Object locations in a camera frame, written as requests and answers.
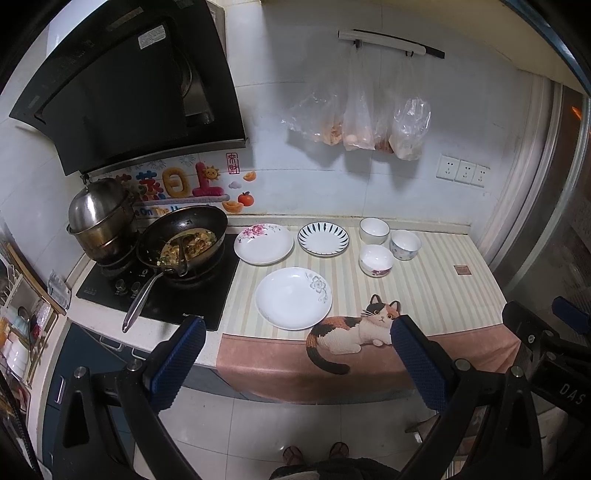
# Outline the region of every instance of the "frying pan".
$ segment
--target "frying pan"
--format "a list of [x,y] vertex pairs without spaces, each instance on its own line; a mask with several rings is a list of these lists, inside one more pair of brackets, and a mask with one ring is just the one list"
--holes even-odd
[[[209,260],[216,251],[222,246],[226,228],[228,227],[228,217],[217,207],[209,205],[200,205],[185,207],[173,212],[167,213],[152,223],[139,237],[136,246],[138,259],[148,267],[154,269],[154,276],[138,292],[131,307],[125,315],[123,321],[123,333],[126,333],[141,313],[150,290],[162,275],[169,275],[173,278],[179,278],[187,272],[187,269],[193,270]],[[216,236],[216,242],[205,252],[187,260],[187,268],[177,268],[174,266],[163,267],[158,265],[160,253],[166,242],[172,237],[193,228],[205,228],[212,231]]]

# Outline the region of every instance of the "electrical outlet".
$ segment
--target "electrical outlet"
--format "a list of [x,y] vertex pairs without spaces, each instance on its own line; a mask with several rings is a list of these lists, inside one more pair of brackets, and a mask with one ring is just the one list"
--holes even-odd
[[460,167],[457,169],[456,181],[469,184],[474,178],[475,170],[475,164],[465,160],[460,160]]
[[457,158],[451,158],[442,155],[441,158],[439,158],[439,166],[435,176],[438,179],[453,181],[456,178],[457,168],[459,166],[460,161]]
[[488,179],[490,178],[490,176],[490,168],[483,167],[482,165],[477,165],[476,171],[474,172],[474,178],[472,179],[470,184],[484,188],[488,185]]

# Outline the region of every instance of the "sun sticker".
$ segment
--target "sun sticker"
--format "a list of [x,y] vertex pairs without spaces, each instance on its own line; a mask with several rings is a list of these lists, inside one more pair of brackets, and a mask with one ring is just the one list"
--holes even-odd
[[203,173],[205,174],[205,178],[208,180],[217,180],[220,177],[219,169],[213,165],[211,167],[205,167],[205,171]]

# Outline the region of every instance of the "slipper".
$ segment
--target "slipper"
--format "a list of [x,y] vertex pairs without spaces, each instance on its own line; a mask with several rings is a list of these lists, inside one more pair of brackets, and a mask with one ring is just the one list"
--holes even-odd
[[349,447],[346,443],[336,442],[329,451],[329,460],[333,458],[349,458]]
[[294,445],[291,445],[283,450],[283,463],[288,466],[306,464],[300,449]]

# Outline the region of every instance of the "floor tile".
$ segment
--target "floor tile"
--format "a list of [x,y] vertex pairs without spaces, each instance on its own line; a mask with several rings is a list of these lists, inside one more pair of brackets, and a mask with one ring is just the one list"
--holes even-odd
[[391,453],[390,455],[386,455],[384,457],[377,457],[374,458],[374,460],[400,472],[404,468],[404,465],[406,465],[410,460],[410,457],[413,456],[414,452],[415,450],[406,450],[405,452]]
[[224,480],[226,458],[223,453],[210,452],[183,442],[175,442],[178,449],[203,480]]
[[234,399],[181,388],[160,421],[175,439],[213,452],[227,453]]
[[281,462],[267,462],[228,455],[226,480],[267,480]]
[[339,405],[271,404],[235,400],[230,455],[281,462],[289,445],[300,448],[308,462],[326,458],[340,440]]
[[137,445],[135,446],[134,453],[134,470],[148,480],[155,480],[154,475],[152,475],[152,472],[150,471],[150,467],[148,467],[148,464]]
[[433,414],[418,393],[397,400],[343,405],[342,441],[349,445],[354,458],[411,450],[416,441],[412,433],[404,430]]

